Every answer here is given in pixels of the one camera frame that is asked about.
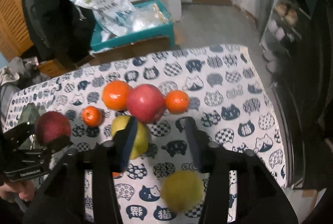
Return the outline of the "person left hand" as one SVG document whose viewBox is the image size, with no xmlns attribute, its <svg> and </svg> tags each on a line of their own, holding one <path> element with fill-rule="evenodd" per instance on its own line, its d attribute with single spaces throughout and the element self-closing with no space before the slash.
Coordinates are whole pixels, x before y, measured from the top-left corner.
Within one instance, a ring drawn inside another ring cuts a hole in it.
<svg viewBox="0 0 333 224">
<path fill-rule="evenodd" d="M 35 193 L 33 181 L 4 182 L 1 186 L 1 199 L 9 202 L 12 193 L 18 194 L 21 200 L 26 202 L 31 201 L 34 198 Z"/>
</svg>

